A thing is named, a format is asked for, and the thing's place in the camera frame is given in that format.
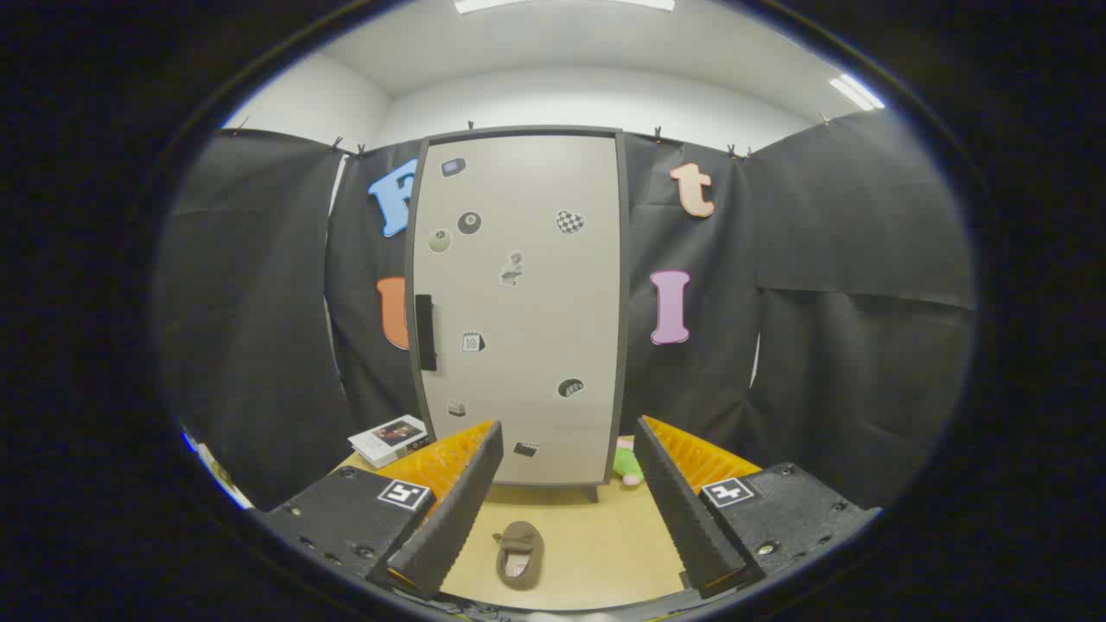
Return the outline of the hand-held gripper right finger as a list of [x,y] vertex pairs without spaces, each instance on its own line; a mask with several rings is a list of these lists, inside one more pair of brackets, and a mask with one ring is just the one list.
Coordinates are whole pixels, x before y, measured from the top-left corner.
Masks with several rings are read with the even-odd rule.
[[759,467],[649,416],[636,422],[633,452],[703,598],[813,562],[880,515],[797,464]]

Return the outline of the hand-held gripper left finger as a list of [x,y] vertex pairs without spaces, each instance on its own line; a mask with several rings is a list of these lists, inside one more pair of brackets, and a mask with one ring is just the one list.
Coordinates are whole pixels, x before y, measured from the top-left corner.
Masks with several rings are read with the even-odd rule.
[[376,471],[340,466],[257,519],[359,589],[430,599],[473,530],[502,457],[500,422],[482,422]]

